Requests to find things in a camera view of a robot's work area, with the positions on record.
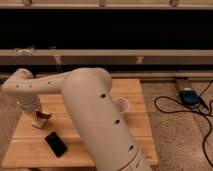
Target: speckled floor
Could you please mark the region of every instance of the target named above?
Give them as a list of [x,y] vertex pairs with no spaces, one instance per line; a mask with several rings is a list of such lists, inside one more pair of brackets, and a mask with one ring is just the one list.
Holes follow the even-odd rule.
[[[197,92],[200,92],[207,83],[193,83]],[[153,171],[211,171],[204,158],[201,142],[208,127],[200,116],[189,113],[167,115],[156,110],[154,99],[159,95],[177,97],[174,83],[142,83],[145,103],[150,116],[153,137],[159,158],[159,165]],[[204,94],[206,101],[213,98],[213,85]],[[165,110],[179,108],[168,101],[162,101]],[[6,152],[8,143],[20,116],[20,109],[15,99],[0,92],[0,163]],[[207,149],[213,161],[213,135],[209,138]],[[45,171],[71,169],[42,169]],[[75,171],[89,171],[91,169],[74,169]]]

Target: wooden table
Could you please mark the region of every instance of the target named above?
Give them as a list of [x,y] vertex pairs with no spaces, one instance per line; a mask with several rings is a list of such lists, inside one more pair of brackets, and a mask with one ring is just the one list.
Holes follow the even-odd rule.
[[[137,79],[114,79],[110,92],[112,97],[125,97],[130,109],[126,122],[151,165],[158,163],[149,118],[144,104],[140,81]],[[42,106],[52,117],[42,130],[31,126],[30,118],[21,115],[8,150],[2,162],[3,168],[43,167],[94,167],[93,160],[82,144],[81,138],[68,116],[61,95],[41,95]],[[68,152],[55,157],[44,140],[56,131],[68,147]]]

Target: black phone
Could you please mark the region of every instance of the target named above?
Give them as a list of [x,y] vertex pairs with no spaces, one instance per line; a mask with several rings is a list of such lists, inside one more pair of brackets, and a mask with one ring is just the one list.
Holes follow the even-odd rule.
[[66,145],[56,134],[56,132],[49,134],[47,137],[45,137],[45,140],[57,157],[60,157],[65,151],[67,151]]

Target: black wall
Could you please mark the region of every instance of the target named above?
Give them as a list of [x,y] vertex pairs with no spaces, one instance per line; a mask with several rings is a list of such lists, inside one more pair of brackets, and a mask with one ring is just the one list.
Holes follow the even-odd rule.
[[213,49],[213,11],[0,10],[0,49]]

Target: cup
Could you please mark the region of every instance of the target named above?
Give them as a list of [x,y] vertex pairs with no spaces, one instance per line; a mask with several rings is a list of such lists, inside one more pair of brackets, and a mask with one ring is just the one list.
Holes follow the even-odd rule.
[[114,104],[117,106],[120,114],[125,117],[126,113],[129,110],[129,101],[124,97],[116,97],[113,99]]

